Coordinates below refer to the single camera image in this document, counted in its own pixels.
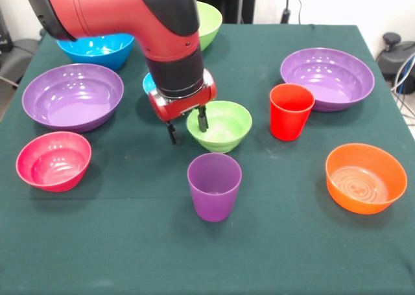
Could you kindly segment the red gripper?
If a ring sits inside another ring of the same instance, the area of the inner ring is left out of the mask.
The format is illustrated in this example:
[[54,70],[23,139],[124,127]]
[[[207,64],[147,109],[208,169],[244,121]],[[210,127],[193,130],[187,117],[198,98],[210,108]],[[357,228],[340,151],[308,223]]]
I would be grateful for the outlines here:
[[194,94],[172,99],[162,95],[157,89],[148,93],[148,99],[160,120],[165,122],[171,142],[178,143],[176,129],[171,120],[176,119],[185,112],[198,107],[198,127],[204,133],[208,130],[208,119],[206,115],[206,104],[217,96],[217,86],[211,73],[205,69],[203,72],[203,84]]

